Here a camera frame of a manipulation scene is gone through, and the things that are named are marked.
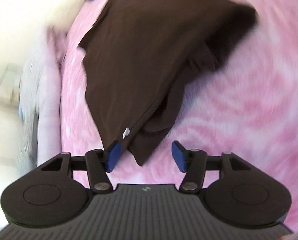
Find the round joint cover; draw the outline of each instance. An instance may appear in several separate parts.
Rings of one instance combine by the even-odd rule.
[[[291,206],[291,195],[266,174],[235,171],[212,183],[204,202],[213,215],[226,223],[264,228],[284,220]]]
[[[30,172],[9,185],[1,207],[9,223],[49,227],[77,216],[88,201],[83,185],[55,172]]]
[[[24,199],[32,205],[44,206],[55,202],[60,194],[56,186],[39,184],[29,187],[24,193]]]
[[[193,190],[196,190],[198,188],[198,185],[194,182],[185,182],[181,187],[184,190],[193,191]]]
[[[110,185],[106,182],[99,182],[95,185],[96,190],[105,191],[110,189]]]

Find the pink fuzzy surface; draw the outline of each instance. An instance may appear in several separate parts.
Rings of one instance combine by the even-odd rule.
[[[86,2],[68,35],[62,68],[63,151],[84,155],[102,143],[85,103],[86,77],[81,38],[107,0]],[[117,183],[174,183],[184,177],[171,156],[171,143],[209,155],[232,151],[282,182],[292,193],[286,225],[298,231],[298,0],[236,0],[252,4],[259,25],[218,73],[186,89],[181,113],[151,159],[139,167],[124,153],[108,176]],[[75,179],[88,186],[86,173]],[[217,179],[208,172],[204,186]]]

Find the white wall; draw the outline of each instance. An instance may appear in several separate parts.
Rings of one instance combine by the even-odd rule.
[[[21,121],[16,108],[0,105],[0,196],[3,190],[18,177],[15,156],[19,147]],[[7,220],[0,207],[0,228]]]
[[[0,0],[0,65],[22,66],[36,29],[76,16],[76,0]]]

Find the black object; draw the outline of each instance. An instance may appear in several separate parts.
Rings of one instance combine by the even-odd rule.
[[[0,240],[277,240],[291,232],[282,224],[288,190],[233,153],[208,156],[173,142],[173,158],[186,172],[179,191],[127,184],[113,190],[106,171],[120,154],[117,141],[85,156],[61,153],[12,183],[1,196],[10,224]],[[75,170],[87,171],[90,189],[72,179]],[[209,170],[219,170],[220,179],[202,188]]]

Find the blue gripper pad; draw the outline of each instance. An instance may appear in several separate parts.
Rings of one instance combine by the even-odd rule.
[[[177,146],[176,141],[174,141],[172,143],[171,153],[172,153],[172,157],[173,157],[174,161],[176,162],[176,164],[178,166],[178,169],[181,172],[186,172],[187,171],[187,165],[186,165],[186,162],[185,162],[184,153],[181,151],[181,149],[179,149],[179,147]]]
[[[113,147],[113,149],[108,152],[108,161],[106,164],[107,170],[106,172],[111,172],[115,168],[118,160],[121,156],[121,144],[119,142]]]

